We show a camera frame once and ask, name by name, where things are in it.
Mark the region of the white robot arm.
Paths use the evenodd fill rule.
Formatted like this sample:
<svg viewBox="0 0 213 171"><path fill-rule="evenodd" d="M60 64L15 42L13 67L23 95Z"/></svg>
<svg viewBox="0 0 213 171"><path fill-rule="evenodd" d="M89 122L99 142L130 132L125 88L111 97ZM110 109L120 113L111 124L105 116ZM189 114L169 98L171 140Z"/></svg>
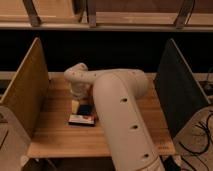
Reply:
<svg viewBox="0 0 213 171"><path fill-rule="evenodd" d="M116 171L165 171L142 118L137 98L148 89L148 78L138 69L89 71L84 63L70 67L64 77L77 99L93 86L93 101Z"/></svg>

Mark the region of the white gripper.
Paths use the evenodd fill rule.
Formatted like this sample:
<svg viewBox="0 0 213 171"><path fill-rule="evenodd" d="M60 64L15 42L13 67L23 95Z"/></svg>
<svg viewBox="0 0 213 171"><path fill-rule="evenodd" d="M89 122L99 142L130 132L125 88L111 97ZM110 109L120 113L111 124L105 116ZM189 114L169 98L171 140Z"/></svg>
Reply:
<svg viewBox="0 0 213 171"><path fill-rule="evenodd" d="M90 85L87 83L71 83L70 93L74 99L86 99L89 97Z"/></svg>

